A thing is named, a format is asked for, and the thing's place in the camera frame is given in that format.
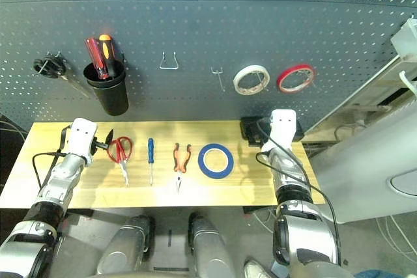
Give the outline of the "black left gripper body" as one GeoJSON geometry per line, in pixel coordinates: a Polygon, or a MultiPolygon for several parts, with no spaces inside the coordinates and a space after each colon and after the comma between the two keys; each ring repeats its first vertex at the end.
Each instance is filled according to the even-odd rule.
{"type": "Polygon", "coordinates": [[[97,137],[93,137],[91,147],[90,147],[90,155],[95,155],[98,149],[107,150],[109,147],[109,140],[105,140],[104,142],[97,141],[97,137]]]}

